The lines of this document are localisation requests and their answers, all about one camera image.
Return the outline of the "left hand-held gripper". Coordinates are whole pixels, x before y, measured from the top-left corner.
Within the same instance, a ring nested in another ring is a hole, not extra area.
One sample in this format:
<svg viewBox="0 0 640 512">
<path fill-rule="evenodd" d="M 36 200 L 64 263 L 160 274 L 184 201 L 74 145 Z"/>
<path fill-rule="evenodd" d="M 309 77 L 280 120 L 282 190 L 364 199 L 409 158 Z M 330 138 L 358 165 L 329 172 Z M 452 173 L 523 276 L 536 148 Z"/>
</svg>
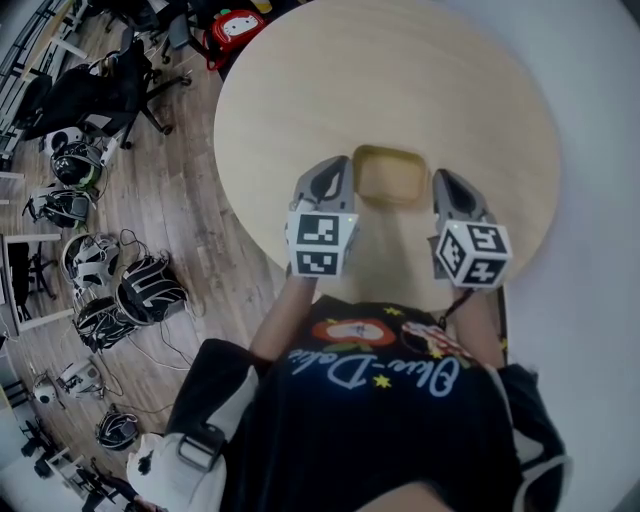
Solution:
<svg viewBox="0 0 640 512">
<path fill-rule="evenodd" d="M 305 278 L 342 274 L 358 229 L 352 160 L 323 160 L 297 181 L 285 236 L 291 274 Z"/>
</svg>

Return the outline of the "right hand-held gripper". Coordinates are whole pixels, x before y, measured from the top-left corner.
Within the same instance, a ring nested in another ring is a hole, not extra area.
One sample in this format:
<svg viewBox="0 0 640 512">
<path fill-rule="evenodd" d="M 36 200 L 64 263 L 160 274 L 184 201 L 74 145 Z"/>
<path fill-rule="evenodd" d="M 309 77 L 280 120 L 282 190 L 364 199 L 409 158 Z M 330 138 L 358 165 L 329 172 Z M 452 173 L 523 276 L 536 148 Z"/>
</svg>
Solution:
<svg viewBox="0 0 640 512">
<path fill-rule="evenodd" d="M 429 238 L 434 278 L 457 288 L 494 289 L 513 258 L 505 226 L 462 176 L 439 169 L 432 180 L 436 234 Z"/>
</svg>

